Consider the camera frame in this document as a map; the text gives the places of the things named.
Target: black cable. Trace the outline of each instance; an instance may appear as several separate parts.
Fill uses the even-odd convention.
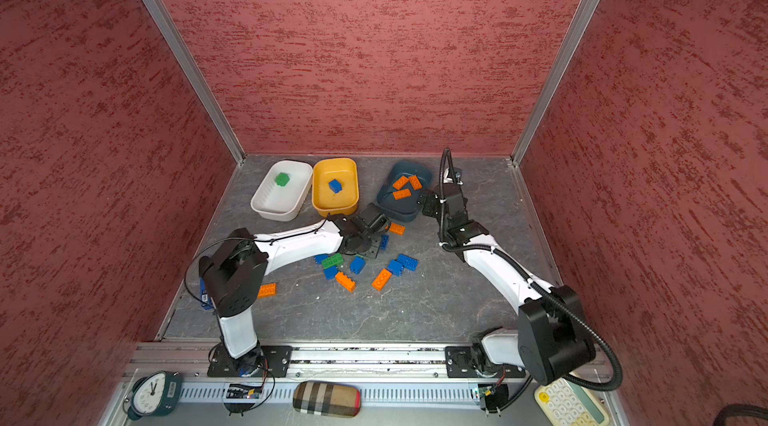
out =
[[[725,420],[737,416],[749,416],[768,421],[768,409],[752,404],[728,404],[717,414],[712,426],[725,426]]]
[[[222,344],[221,341],[217,342],[213,347],[211,347],[211,349],[208,350],[208,364],[210,364],[210,362],[213,360],[213,357],[211,356],[211,354],[213,354],[214,350],[218,348],[220,344]]]
[[[520,388],[518,388],[517,391],[515,391],[512,396],[509,397],[507,402],[504,403],[504,405],[499,406],[496,411],[488,411],[489,413],[499,413],[504,411],[506,408],[509,408],[513,402],[516,402],[525,392],[525,389],[528,388],[528,386],[533,381],[533,376],[531,374],[528,375],[527,378],[525,378],[525,381],[523,381],[523,384],[520,384]]]
[[[269,242],[270,244],[274,243],[274,241],[282,241],[283,239],[290,239],[290,238],[296,238],[298,236],[303,236],[304,234],[316,234],[322,227],[325,225],[326,221],[328,221],[328,216],[322,219],[322,222],[319,226],[312,229],[312,231],[304,231],[304,232],[297,232],[295,234],[292,234],[290,236],[284,236],[282,238],[274,238],[274,239],[251,239],[253,242]]]
[[[192,258],[192,263],[187,267],[187,271],[184,272],[184,289],[186,289],[187,292],[189,293],[189,295],[192,296],[192,298],[195,301],[199,302],[201,305],[210,306],[208,303],[206,303],[205,301],[203,301],[202,299],[197,297],[197,295],[192,292],[192,290],[190,289],[189,285],[187,284],[187,274],[189,274],[190,269],[192,268],[192,266],[194,266],[195,261],[197,260],[197,258],[200,257],[200,255],[202,255],[208,249],[213,248],[217,244],[221,244],[224,241],[229,241],[230,239],[239,239],[240,241],[253,241],[253,238],[224,238],[224,239],[219,239],[218,241],[211,242],[206,247],[200,249],[200,252],[198,252],[194,256],[194,258]]]
[[[205,301],[203,301],[202,299],[197,297],[197,295],[192,292],[192,290],[190,289],[189,285],[187,284],[187,274],[189,273],[190,268],[192,266],[194,266],[194,263],[197,260],[197,258],[199,258],[200,255],[202,255],[204,252],[206,252],[207,249],[212,248],[212,247],[216,246],[217,244],[221,244],[224,241],[229,241],[230,239],[239,239],[240,241],[269,242],[270,244],[272,244],[275,241],[280,241],[280,240],[288,239],[288,238],[296,238],[297,236],[302,236],[304,234],[315,234],[324,226],[326,221],[328,221],[328,216],[326,216],[322,220],[322,222],[320,223],[319,226],[317,226],[315,229],[312,229],[312,231],[299,232],[299,233],[296,233],[296,234],[292,234],[290,236],[285,236],[283,238],[274,238],[274,239],[269,239],[269,240],[266,240],[266,239],[255,239],[255,238],[224,238],[224,239],[219,239],[218,241],[214,241],[214,242],[210,243],[209,245],[207,245],[206,247],[200,249],[200,252],[198,252],[197,255],[195,255],[195,257],[192,258],[192,264],[190,264],[190,266],[187,267],[187,271],[184,273],[184,288],[187,290],[189,295],[192,296],[192,298],[195,301],[199,302],[201,305],[210,306],[208,303],[206,303]],[[241,248],[235,254],[231,255],[230,258],[235,257],[237,254],[245,251],[246,249],[247,248]]]
[[[502,259],[504,259],[510,266],[512,266],[512,268],[525,281],[528,282],[528,285],[534,291],[536,291],[539,295],[543,297],[543,299],[546,302],[548,302],[552,307],[554,307],[564,315],[570,317],[572,321],[577,322],[579,325],[581,325],[581,327],[583,327],[587,331],[587,333],[589,333],[589,335],[594,339],[595,342],[598,343],[600,348],[608,357],[610,366],[614,370],[613,377],[610,379],[609,382],[606,382],[606,383],[596,383],[596,382],[586,381],[584,379],[577,378],[573,374],[565,374],[564,378],[573,384],[577,384],[582,388],[591,389],[593,391],[609,392],[617,389],[621,385],[621,382],[624,379],[624,373],[623,373],[623,370],[621,369],[621,363],[619,362],[619,358],[616,356],[616,353],[614,353],[614,350],[611,349],[608,343],[594,329],[592,329],[583,319],[581,319],[579,316],[576,316],[570,309],[568,309],[568,307],[564,305],[559,298],[552,295],[549,291],[547,291],[542,286],[540,286],[536,281],[534,281],[533,278],[525,271],[525,269],[523,269],[523,267],[517,261],[514,260],[514,258],[506,254],[501,249],[492,248],[489,245],[477,244],[477,245],[451,247],[446,242],[446,239],[445,239],[446,237],[446,232],[445,232],[446,195],[442,186],[442,176],[445,173],[446,160],[448,160],[450,167],[452,167],[451,150],[448,148],[446,148],[442,152],[442,157],[440,158],[440,176],[439,176],[440,181],[438,182],[438,199],[440,200],[440,215],[438,218],[438,223],[439,223],[438,237],[440,238],[440,246],[442,247],[443,251],[462,252],[462,251],[472,251],[472,250],[483,250],[483,251],[489,251],[492,254],[495,254],[501,257]]]
[[[228,258],[226,258],[226,260],[229,261],[232,258],[236,258],[237,255],[239,255],[241,252],[245,252],[245,251],[251,249],[252,247],[253,247],[253,245],[251,245],[251,244],[246,245],[246,246],[238,249],[237,251],[233,252],[232,254],[230,254],[230,256]]]
[[[229,408],[226,406],[226,404],[225,404],[225,405],[224,405],[224,407],[227,409],[227,411],[229,411],[229,412],[230,412],[230,414],[232,414],[233,412],[235,412],[235,413],[240,413],[240,414],[242,415],[242,414],[243,414],[243,413],[245,413],[245,412],[253,411],[253,410],[255,410],[256,408],[258,408],[259,406],[261,406],[262,404],[264,404],[264,403],[266,402],[266,400],[267,400],[267,399],[269,399],[269,398],[271,398],[271,397],[272,397],[272,393],[275,391],[275,385],[276,385],[275,376],[274,376],[274,374],[272,374],[272,373],[271,373],[271,372],[270,372],[268,369],[265,369],[264,371],[266,371],[266,373],[267,373],[267,374],[269,374],[269,375],[272,377],[272,389],[270,389],[270,393],[269,393],[269,394],[267,394],[267,395],[264,397],[264,399],[263,399],[263,400],[261,400],[261,402],[260,402],[260,403],[258,403],[258,404],[254,403],[254,404],[253,404],[253,405],[251,405],[249,408],[245,408],[245,409],[242,409],[242,410],[235,410],[235,411],[232,411],[232,410],[230,410],[230,409],[229,409]],[[262,383],[262,388],[261,388],[261,391],[262,391],[262,392],[264,392],[264,383]]]

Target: plaid pencil case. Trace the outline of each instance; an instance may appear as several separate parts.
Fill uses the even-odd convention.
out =
[[[360,412],[360,392],[342,384],[304,381],[293,392],[293,408],[300,413],[353,418]]]

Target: clock face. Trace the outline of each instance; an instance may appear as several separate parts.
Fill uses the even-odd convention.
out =
[[[143,416],[155,412],[160,405],[160,399],[163,398],[163,388],[165,388],[165,373],[149,376],[134,393],[132,401],[134,411]]]

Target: white plastic tray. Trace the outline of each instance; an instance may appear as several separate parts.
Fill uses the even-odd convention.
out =
[[[275,178],[280,172],[288,174],[290,181],[279,186]],[[250,208],[264,219],[290,221],[298,216],[306,193],[312,186],[312,166],[306,162],[276,162],[250,200]]]

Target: calculator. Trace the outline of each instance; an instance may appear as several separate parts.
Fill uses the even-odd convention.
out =
[[[610,416],[590,391],[558,379],[539,386],[536,402],[554,426],[606,426]]]

